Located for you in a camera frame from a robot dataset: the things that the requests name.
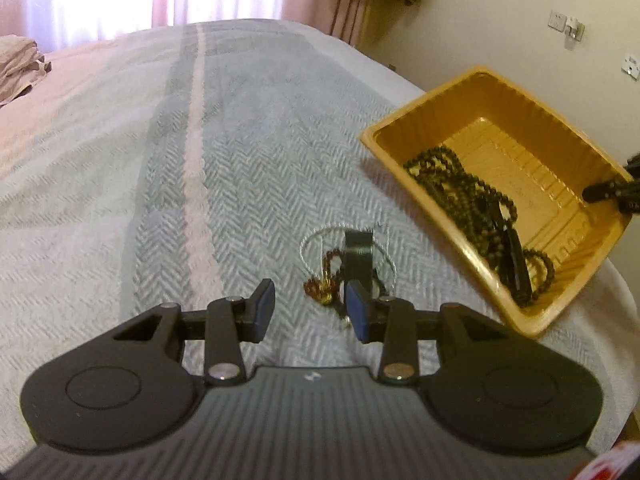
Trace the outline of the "yellow plastic tray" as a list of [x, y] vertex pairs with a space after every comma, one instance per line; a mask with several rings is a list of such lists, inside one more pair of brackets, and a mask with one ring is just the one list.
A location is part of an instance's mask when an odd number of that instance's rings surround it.
[[[587, 186], [630, 175], [551, 108], [485, 67], [401, 107], [361, 140], [527, 337], [560, 316], [630, 222], [617, 200], [582, 199]], [[523, 248], [533, 289], [523, 307], [499, 275], [503, 246], [492, 202]]]

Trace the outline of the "grey herringbone bed blanket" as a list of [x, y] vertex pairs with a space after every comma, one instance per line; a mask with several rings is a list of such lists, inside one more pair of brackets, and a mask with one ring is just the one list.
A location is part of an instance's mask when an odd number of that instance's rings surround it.
[[495, 308], [360, 133], [418, 87], [311, 27], [167, 27], [51, 55], [1, 111], [1, 465], [32, 448], [20, 410], [41, 364], [173, 301], [277, 287], [248, 365], [375, 365], [304, 294], [307, 236], [371, 230], [422, 309]]

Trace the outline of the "white wall socket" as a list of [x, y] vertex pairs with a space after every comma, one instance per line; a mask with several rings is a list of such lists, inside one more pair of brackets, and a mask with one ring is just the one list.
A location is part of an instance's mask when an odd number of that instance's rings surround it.
[[634, 81], [640, 78], [640, 62], [632, 54], [626, 54], [620, 64], [620, 70]]
[[558, 11], [550, 11], [548, 27], [562, 32], [569, 40], [581, 42], [585, 32], [585, 24], [574, 16], [567, 16]]

